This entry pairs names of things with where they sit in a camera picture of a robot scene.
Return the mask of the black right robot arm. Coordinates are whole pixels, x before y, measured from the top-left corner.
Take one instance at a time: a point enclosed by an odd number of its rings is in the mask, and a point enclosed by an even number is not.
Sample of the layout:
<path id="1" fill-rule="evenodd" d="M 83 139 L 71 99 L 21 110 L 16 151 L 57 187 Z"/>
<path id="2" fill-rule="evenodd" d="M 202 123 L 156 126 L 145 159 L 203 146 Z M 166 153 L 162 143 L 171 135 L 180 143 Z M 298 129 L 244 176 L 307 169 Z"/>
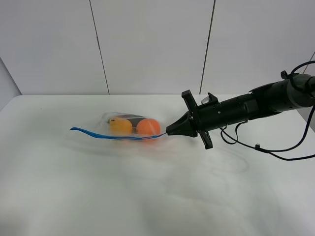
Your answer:
<path id="1" fill-rule="evenodd" d="M 197 105 L 190 90 L 182 92 L 182 98 L 188 111 L 167 126 L 167 135 L 200 136 L 205 148 L 211 149 L 213 144 L 208 133 L 211 130 L 313 106 L 315 79 L 307 74 L 296 74 L 292 79 L 260 86 L 225 101 L 219 101 L 210 93 L 201 105 Z"/>

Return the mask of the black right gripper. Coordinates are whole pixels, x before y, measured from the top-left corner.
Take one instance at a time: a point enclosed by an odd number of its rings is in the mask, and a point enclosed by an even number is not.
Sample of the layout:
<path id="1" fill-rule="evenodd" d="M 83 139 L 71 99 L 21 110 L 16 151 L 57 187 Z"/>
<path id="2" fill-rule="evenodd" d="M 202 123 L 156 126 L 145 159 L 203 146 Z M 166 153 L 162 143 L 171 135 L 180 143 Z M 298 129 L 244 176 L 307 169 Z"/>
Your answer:
<path id="1" fill-rule="evenodd" d="M 257 114 L 257 102 L 251 94 L 240 95 L 217 104 L 197 105 L 189 90 L 182 93 L 188 111 L 173 124 L 167 126 L 168 136 L 199 135 L 206 149 L 213 147 L 209 131 L 235 124 Z"/>

